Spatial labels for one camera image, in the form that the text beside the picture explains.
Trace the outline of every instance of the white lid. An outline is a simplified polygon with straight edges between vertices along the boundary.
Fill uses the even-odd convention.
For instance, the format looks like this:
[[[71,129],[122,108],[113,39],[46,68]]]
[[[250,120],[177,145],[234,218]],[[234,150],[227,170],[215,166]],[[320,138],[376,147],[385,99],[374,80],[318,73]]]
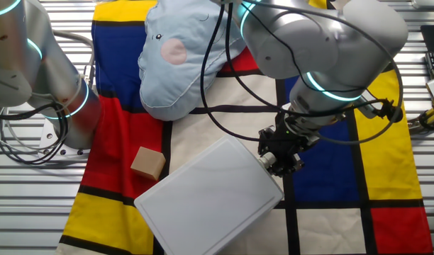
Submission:
[[[215,254],[269,212],[283,193],[231,136],[211,145],[135,199],[169,255]]]

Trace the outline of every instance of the wire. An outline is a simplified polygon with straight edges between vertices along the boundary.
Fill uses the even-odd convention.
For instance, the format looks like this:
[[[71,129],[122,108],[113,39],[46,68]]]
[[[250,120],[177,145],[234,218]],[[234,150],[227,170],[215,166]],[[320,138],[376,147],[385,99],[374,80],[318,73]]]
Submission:
[[[291,49],[291,47],[284,42],[282,39],[278,38],[261,20],[260,18],[258,18],[253,12],[252,10],[250,10],[248,7],[245,6],[245,4],[240,4],[241,6],[243,6],[252,16],[253,18],[255,18],[260,25],[273,37],[275,38],[277,41],[279,41],[281,44],[283,44],[283,46],[285,46],[289,53],[291,54],[291,58],[293,59],[293,64],[294,66],[297,68],[297,71],[299,73],[299,76],[301,77],[302,82],[305,84],[305,86],[313,91],[319,91],[319,92],[340,92],[340,93],[348,93],[348,92],[353,92],[353,91],[363,91],[366,88],[355,88],[355,89],[348,89],[348,90],[319,90],[319,89],[315,89],[312,86],[308,85],[307,82],[304,79],[304,76],[302,74],[301,69],[299,68],[297,62],[296,62],[296,58],[294,56],[294,51]]]
[[[228,20],[227,20],[227,26],[228,26],[228,24],[231,25],[231,12],[232,12],[232,11],[233,11],[233,5],[232,5],[232,4],[229,4],[229,7],[228,7],[229,15],[228,15]],[[205,52],[205,54],[204,54],[203,64],[201,65],[201,73],[200,73],[200,93],[201,93],[201,100],[202,100],[202,102],[203,102],[204,108],[205,108],[206,113],[208,114],[209,118],[210,118],[210,119],[212,120],[212,122],[213,122],[213,123],[214,123],[218,128],[220,128],[222,131],[224,131],[224,132],[226,132],[227,134],[232,135],[232,136],[234,136],[234,137],[236,137],[236,138],[240,138],[240,139],[242,139],[242,140],[253,141],[253,142],[263,142],[263,141],[267,141],[267,140],[262,140],[262,139],[258,139],[258,138],[254,138],[254,137],[246,137],[246,136],[243,136],[243,135],[239,135],[239,134],[234,133],[234,132],[228,130],[227,128],[223,127],[223,126],[222,126],[222,125],[221,125],[221,124],[220,124],[220,123],[215,119],[215,117],[212,115],[212,112],[210,111],[210,109],[209,109],[209,107],[208,107],[208,104],[207,104],[207,102],[206,102],[206,95],[205,95],[205,91],[204,91],[204,72],[205,72],[205,70],[206,70],[206,63],[207,63],[207,60],[208,60],[209,54],[210,54],[210,52],[211,52],[211,48],[212,48],[212,45],[213,45],[213,41],[216,39],[216,35],[217,35],[217,32],[218,32],[218,29],[220,28],[220,24],[221,24],[221,21],[222,21],[222,18],[223,18],[223,14],[224,14],[224,12],[225,12],[225,6],[222,5],[222,6],[221,6],[221,12],[220,12],[220,14],[219,14],[219,16],[218,16],[218,20],[217,20],[216,27],[214,28],[214,32],[213,32],[213,34],[212,34],[212,36],[211,36],[211,39],[209,40],[208,47],[207,47],[206,52]],[[229,29],[226,29],[226,30],[227,30],[227,34],[226,34],[226,46],[227,46],[227,45],[229,44]],[[387,101],[386,99],[378,99],[378,100],[375,100],[375,101],[364,102],[364,103],[362,103],[362,104],[360,104],[360,105],[358,105],[358,106],[351,106],[351,107],[349,107],[349,108],[345,108],[345,109],[332,110],[332,111],[328,111],[328,112],[316,113],[316,114],[313,114],[313,115],[305,114],[305,113],[295,113],[295,112],[291,112],[291,111],[289,111],[289,110],[284,110],[284,109],[282,109],[282,110],[285,111],[286,113],[291,114],[291,115],[306,116],[306,117],[321,117],[321,116],[335,115],[335,114],[338,114],[338,113],[344,113],[345,111],[348,111],[348,109],[351,109],[351,108],[358,108],[358,107],[365,106],[365,105],[368,105],[368,104],[372,104],[372,103],[375,103],[375,102],[386,102],[386,101]],[[274,105],[272,105],[272,104],[270,104],[270,105],[271,105],[272,107],[275,107],[275,108],[281,109],[279,106],[274,106]],[[269,141],[270,141],[270,142],[284,142],[284,141],[291,141],[291,139],[280,139],[280,140],[269,140]]]
[[[227,22],[228,22],[228,23],[227,23],[227,27],[228,27],[228,24],[230,24],[230,19],[231,19],[232,11],[233,11],[233,7],[231,6],[230,9],[228,10],[228,12],[229,12],[228,19],[229,19],[229,21],[227,21]],[[328,17],[327,17],[328,15],[325,15],[325,14],[322,14],[322,15],[321,15],[321,14],[322,14],[322,13],[317,13],[316,15],[318,15],[318,16],[324,16],[325,18],[328,18]],[[215,27],[215,29],[214,29],[214,34],[217,33],[217,30],[218,30],[218,28],[220,27],[220,24],[221,24],[221,18],[222,18],[222,17],[223,17],[223,13],[221,13],[221,15],[219,15],[218,22],[217,22],[216,27]],[[348,23],[348,22],[346,22],[346,21],[344,21],[344,20],[340,20],[339,18],[335,18],[335,17],[333,17],[333,16],[330,16],[330,17],[331,17],[332,19],[338,21],[338,22],[341,22],[341,23],[344,23],[344,24],[345,24],[345,23]],[[396,72],[396,75],[397,75],[397,79],[399,80],[399,90],[400,90],[400,92],[399,92],[399,106],[400,106],[400,105],[402,104],[402,102],[403,102],[403,83],[402,83],[402,80],[400,79],[401,76],[400,76],[400,74],[399,74],[399,69],[398,69],[398,67],[397,67],[397,65],[396,65],[396,63],[395,63],[395,61],[393,60],[393,57],[390,55],[389,51],[387,51],[387,50],[384,48],[383,45],[381,45],[379,42],[377,42],[376,39],[372,38],[370,35],[366,34],[363,30],[359,29],[358,27],[356,27],[356,26],[354,26],[354,25],[352,25],[352,24],[350,24],[350,23],[348,23],[348,24],[349,24],[349,26],[352,27],[353,29],[359,31],[359,32],[360,32],[363,36],[365,36],[368,40],[372,41],[372,42],[373,42],[377,47],[379,47],[379,48],[380,48],[384,53],[386,53],[386,55],[387,55],[387,57],[389,58],[389,60],[391,60],[392,66],[393,66],[393,68],[394,68],[394,70],[395,70],[395,72]],[[209,52],[211,51],[211,47],[212,47],[213,41],[215,40],[215,37],[216,37],[216,35],[214,35],[214,34],[213,34],[213,36],[211,37],[211,40],[210,40],[210,42],[209,42],[208,49],[207,49],[207,51],[206,51],[205,58],[204,58],[204,60],[203,60],[203,65],[202,65],[202,67],[201,67],[200,91],[201,91],[201,98],[202,98],[203,104],[204,104],[204,106],[205,106],[204,108],[206,109],[206,112],[208,113],[209,118],[214,122],[215,125],[217,125],[217,126],[218,126],[221,130],[223,130],[224,132],[227,132],[229,135],[235,136],[235,137],[240,138],[240,139],[243,139],[243,140],[249,140],[249,141],[260,142],[260,141],[262,141],[262,140],[260,140],[260,139],[256,139],[256,138],[252,138],[252,137],[245,137],[245,136],[242,136],[242,135],[236,134],[236,133],[231,132],[230,130],[224,128],[224,127],[223,127],[223,126],[222,126],[222,125],[221,125],[221,124],[220,124],[220,123],[219,123],[219,122],[214,118],[214,116],[212,115],[212,113],[211,113],[210,110],[208,109],[208,106],[207,106],[207,103],[206,103],[206,97],[205,97],[205,94],[204,94],[204,71],[205,71],[205,68],[206,68],[206,62],[207,62],[207,58],[208,58]],[[246,89],[250,94],[252,94],[252,95],[256,95],[255,93],[253,93],[253,91],[251,91],[248,87],[246,87],[246,86],[243,84],[243,82],[241,82],[241,85],[242,85],[242,86],[244,87],[244,89]],[[361,103],[360,105],[350,106],[349,108],[343,108],[343,109],[340,109],[340,110],[331,110],[331,111],[328,111],[328,112],[321,112],[321,113],[314,113],[314,114],[303,114],[303,113],[295,113],[295,112],[292,112],[292,111],[289,111],[289,110],[281,109],[279,106],[274,106],[274,105],[272,105],[272,104],[270,104],[270,103],[268,103],[268,102],[262,100],[262,98],[260,98],[260,97],[257,96],[257,95],[256,95],[255,98],[258,99],[259,101],[263,102],[263,103],[266,103],[268,106],[271,106],[271,107],[275,107],[275,108],[277,108],[278,110],[280,110],[280,111],[282,111],[282,112],[284,112],[284,113],[286,112],[286,113],[291,114],[291,115],[303,116],[303,117],[320,117],[320,116],[327,116],[327,115],[335,115],[335,114],[344,113],[345,111],[352,110],[352,109],[356,109],[356,108],[359,108],[359,107],[362,107],[362,106],[365,106],[365,105],[369,105],[369,104],[372,104],[372,103],[376,103],[376,102],[388,103],[388,101],[387,101],[386,99],[377,99],[377,100],[375,100],[375,101],[364,102],[364,103]],[[319,137],[321,137],[323,140],[327,140],[327,141],[329,141],[329,142],[334,142],[334,143],[344,144],[344,145],[358,145],[358,144],[363,143],[363,142],[369,142],[370,140],[373,140],[373,139],[377,138],[378,136],[382,135],[384,132],[386,132],[386,131],[387,131],[387,130],[388,130],[388,129],[389,129],[389,128],[394,124],[393,120],[397,118],[397,116],[400,114],[400,112],[401,112],[401,107],[398,107],[398,108],[395,110],[394,115],[392,116],[391,121],[386,125],[386,127],[385,127],[383,130],[379,131],[377,134],[375,134],[375,135],[373,135],[373,136],[371,136],[371,137],[369,137],[369,138],[366,138],[366,139],[364,139],[364,140],[346,142],[346,141],[333,140],[333,139],[330,139],[330,138],[327,138],[327,137],[323,137],[322,135],[320,135],[320,134],[317,133],[317,132],[314,133],[314,134],[317,135],[317,136],[319,136]]]
[[[91,57],[89,59],[88,64],[91,66],[94,65],[94,44],[93,44],[92,40],[90,40],[84,36],[81,36],[81,35],[65,32],[65,31],[58,31],[58,30],[54,30],[53,35],[56,35],[56,36],[61,37],[61,38],[71,39],[71,40],[78,40],[78,41],[88,45],[89,47],[91,47]]]
[[[62,147],[62,145],[64,144],[64,140],[63,137],[68,133],[69,131],[69,126],[67,124],[67,118],[65,116],[65,112],[59,112],[57,111],[59,109],[59,104],[55,104],[53,106],[53,108],[55,109],[55,112],[57,112],[57,116],[58,116],[58,120],[60,122],[60,135],[58,137],[58,140],[62,140],[59,146],[56,146],[54,149],[52,149],[51,151],[49,151],[44,157],[41,157],[39,159],[35,159],[35,160],[31,160],[31,161],[27,161],[25,159],[22,159],[21,157],[19,157],[17,155],[17,153],[15,153],[13,151],[13,148],[6,146],[5,144],[7,144],[6,142],[6,138],[4,137],[4,132],[3,132],[3,121],[0,121],[0,148],[1,151],[10,159],[18,162],[18,163],[22,163],[22,164],[29,164],[29,165],[41,165],[44,163],[49,162],[60,150],[60,148]]]
[[[272,103],[264,100],[263,98],[259,97],[255,92],[253,92],[250,88],[248,88],[247,85],[245,85],[245,83],[239,77],[239,74],[236,72],[236,70],[235,70],[235,68],[233,66],[233,62],[231,61],[231,56],[230,56],[231,14],[230,13],[232,11],[233,11],[233,7],[229,6],[228,7],[228,13],[229,13],[228,19],[230,21],[227,21],[227,24],[226,24],[226,37],[225,37],[226,60],[227,60],[228,66],[230,67],[231,72],[233,73],[234,77],[239,82],[239,84],[250,95],[252,95],[253,97],[255,97],[258,101],[260,101],[261,103],[265,104],[266,106],[270,106],[272,108],[275,108],[275,109],[277,109],[278,111],[280,111],[282,113],[287,113],[289,115],[295,115],[295,116],[299,116],[299,117],[324,117],[324,116],[329,116],[329,115],[335,115],[335,114],[339,114],[339,113],[344,113],[345,111],[356,109],[356,108],[363,107],[363,106],[367,106],[367,105],[370,105],[370,104],[373,104],[373,103],[378,103],[378,102],[389,103],[389,101],[386,100],[386,99],[377,99],[377,100],[373,100],[373,101],[364,102],[364,103],[361,103],[361,104],[356,105],[356,106],[350,106],[349,108],[344,108],[344,109],[339,109],[339,110],[330,110],[330,111],[325,111],[325,112],[320,112],[320,113],[314,113],[314,114],[305,114],[305,113],[295,113],[295,112],[292,112],[290,110],[285,110],[285,109],[283,109],[280,106],[276,106],[276,105],[274,105],[274,104],[272,104]]]
[[[391,117],[391,120],[389,121],[389,123],[382,129],[380,130],[377,134],[365,138],[363,140],[359,140],[359,141],[340,141],[340,140],[334,140],[328,137],[324,137],[321,134],[319,134],[319,132],[315,132],[314,135],[316,135],[317,137],[321,138],[322,140],[326,140],[328,142],[333,142],[339,145],[359,145],[361,143],[364,142],[369,142],[373,139],[378,138],[380,135],[384,134],[393,124],[394,124],[394,120],[396,120],[399,115],[401,114],[401,106],[403,104],[403,81],[401,80],[401,75],[400,75],[400,71],[398,66],[395,63],[394,58],[390,55],[390,52],[380,43],[378,42],[375,38],[373,38],[371,35],[369,35],[368,33],[364,32],[362,29],[358,28],[357,26],[341,19],[341,18],[337,18],[334,17],[332,15],[328,15],[325,13],[321,13],[321,12],[317,12],[317,11],[311,11],[311,10],[306,10],[306,9],[300,9],[300,8],[294,8],[294,7],[288,7],[288,6],[280,6],[280,5],[276,5],[276,4],[267,4],[264,2],[258,2],[258,1],[253,1],[253,0],[243,0],[246,1],[250,4],[254,4],[254,5],[258,5],[258,6],[265,6],[265,7],[269,7],[269,8],[274,8],[274,9],[283,9],[286,11],[290,11],[292,13],[298,13],[298,14],[302,14],[302,13],[306,13],[306,14],[311,14],[311,15],[315,15],[315,16],[320,16],[323,18],[328,18],[334,21],[337,21],[339,23],[342,23],[343,25],[346,25],[354,30],[356,30],[358,33],[360,33],[361,35],[363,35],[366,39],[368,39],[369,41],[371,41],[372,43],[374,43],[385,55],[386,57],[389,59],[389,61],[392,64],[392,67],[394,68],[394,71],[396,73],[396,78],[398,79],[399,82],[399,102],[398,102],[398,106],[396,107],[394,114]]]
[[[47,109],[47,108],[55,108],[58,105],[58,103],[49,103],[47,105],[41,106],[39,108],[36,108],[34,110],[30,110],[25,113],[20,114],[13,114],[13,115],[2,115],[0,114],[0,119],[2,120],[25,120],[27,118],[31,118],[33,115]]]

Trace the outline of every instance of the black stripe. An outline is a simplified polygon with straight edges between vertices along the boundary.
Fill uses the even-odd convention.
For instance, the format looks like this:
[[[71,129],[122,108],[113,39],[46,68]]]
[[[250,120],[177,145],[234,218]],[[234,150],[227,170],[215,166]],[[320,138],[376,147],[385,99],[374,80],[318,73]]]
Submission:
[[[247,75],[264,75],[259,69],[255,70],[247,70],[247,71],[236,71],[239,76],[247,76]],[[234,77],[232,71],[228,72],[219,72],[217,73],[218,78],[226,78],[226,77]]]
[[[407,255],[433,255],[433,252],[427,252],[427,253],[422,253],[422,254],[410,254],[408,253]]]
[[[98,89],[99,95],[105,98],[118,98],[118,94],[115,91],[107,91]],[[128,111],[129,113],[148,113],[143,107],[132,107],[128,105],[121,104],[121,109],[123,111]]]
[[[162,172],[160,173],[159,180],[167,177],[169,174],[169,164],[172,158],[172,131],[173,122],[167,121],[163,122],[162,130],[162,153],[165,157],[165,165],[163,166]]]
[[[277,110],[269,106],[214,106],[209,110],[213,112],[221,113],[276,113]],[[207,114],[205,108],[195,108],[190,114]]]
[[[296,201],[296,209],[346,209],[360,208],[360,201]]]
[[[296,201],[296,209],[346,209],[346,208],[419,208],[422,199],[409,200],[369,200],[369,201]]]
[[[394,69],[393,64],[389,62],[389,64],[387,65],[387,67],[384,68],[384,70],[383,70],[382,72],[383,72],[383,73],[385,73],[385,72],[389,72],[389,71],[392,71],[393,69]]]
[[[173,122],[163,122],[162,129],[162,153],[165,157],[165,165],[163,166],[162,172],[160,172],[159,180],[167,177],[169,174],[169,164],[171,162],[172,156],[172,131],[173,131]],[[152,255],[164,255],[165,252],[160,245],[157,238],[154,237]]]
[[[92,21],[98,26],[145,26],[145,21]]]
[[[104,96],[106,98],[118,98],[118,94],[116,93],[116,91],[107,91],[98,88],[97,92],[99,93],[99,95]]]
[[[60,239],[60,243],[67,244],[73,247],[87,249],[89,251],[100,252],[102,254],[108,255],[132,255],[129,251],[118,249],[112,246],[107,246],[103,244],[98,244],[95,242],[86,241],[83,239],[78,239],[75,237],[70,237],[63,235]]]
[[[371,200],[371,208],[420,208],[423,207],[422,199],[395,199],[395,200]]]
[[[277,106],[283,106],[287,103],[285,80],[275,80],[275,91],[277,92]]]
[[[286,103],[285,80],[275,80],[275,90],[277,93],[277,105],[283,106]],[[288,252],[290,255],[299,255],[299,228],[297,225],[297,211],[295,206],[293,176],[283,177],[284,207],[286,215],[286,232],[288,233]]]
[[[143,107],[140,108],[140,107],[121,105],[121,109],[129,113],[148,113]]]
[[[285,194],[286,232],[288,233],[289,255],[301,254],[299,245],[299,226],[297,224],[297,211],[295,206],[293,174],[283,177],[283,189]]]
[[[286,204],[284,200],[280,201],[276,206],[274,206],[274,209],[285,209],[285,208],[286,208]]]
[[[98,196],[101,198],[108,198],[111,200],[116,200],[116,201],[122,202],[124,205],[135,206],[135,204],[133,203],[133,201],[134,201],[133,198],[125,197],[125,196],[123,196],[123,194],[113,192],[113,191],[106,191],[106,190],[103,190],[100,188],[94,188],[94,187],[90,187],[90,186],[81,185],[80,188],[78,189],[78,192],[83,193],[83,194],[88,194],[91,196]]]
[[[350,140],[358,141],[356,119],[354,111],[347,112],[347,128],[349,130]],[[374,238],[373,218],[369,206],[369,196],[367,188],[367,180],[365,179],[364,164],[362,163],[362,153],[359,145],[351,146],[352,160],[354,164],[355,177],[357,182],[357,190],[360,198],[360,215],[362,218],[362,228],[364,230],[365,250],[367,254],[377,255],[378,248],[376,239]]]
[[[328,10],[335,10],[335,6],[332,4],[333,1],[335,1],[335,0],[327,0],[326,6],[327,6]]]

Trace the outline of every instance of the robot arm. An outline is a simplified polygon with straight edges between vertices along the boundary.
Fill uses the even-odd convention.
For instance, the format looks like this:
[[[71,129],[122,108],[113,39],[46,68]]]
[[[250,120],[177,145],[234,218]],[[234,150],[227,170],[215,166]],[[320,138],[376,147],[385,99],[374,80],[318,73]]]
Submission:
[[[67,105],[70,125],[65,144],[91,147],[100,103],[68,60],[52,33],[48,14],[37,0],[0,0],[0,106],[28,102],[38,108],[50,94]],[[53,109],[41,112],[59,130]]]
[[[342,11],[314,8],[304,0],[262,0],[262,3],[312,10],[346,20],[380,42],[391,56],[400,51],[408,36],[402,17],[376,0],[352,0]],[[283,106],[285,110],[314,114],[368,101],[372,96],[366,88],[389,64],[385,52],[337,21],[245,1],[236,4],[235,10],[234,20],[263,74],[275,79],[302,74],[289,95],[291,103]],[[272,34],[294,51],[300,72],[289,49]],[[361,110],[373,118],[380,106]],[[341,118],[344,117],[296,117],[280,113],[275,128],[260,131],[262,163],[279,176],[299,170],[303,162],[297,152],[312,147],[319,140],[314,134]]]

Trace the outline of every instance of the wooden block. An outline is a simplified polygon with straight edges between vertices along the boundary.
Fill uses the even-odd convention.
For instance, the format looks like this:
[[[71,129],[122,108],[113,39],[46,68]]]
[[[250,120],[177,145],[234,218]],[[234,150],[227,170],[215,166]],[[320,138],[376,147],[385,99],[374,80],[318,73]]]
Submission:
[[[164,165],[165,157],[162,153],[140,147],[131,169],[140,176],[158,181]]]

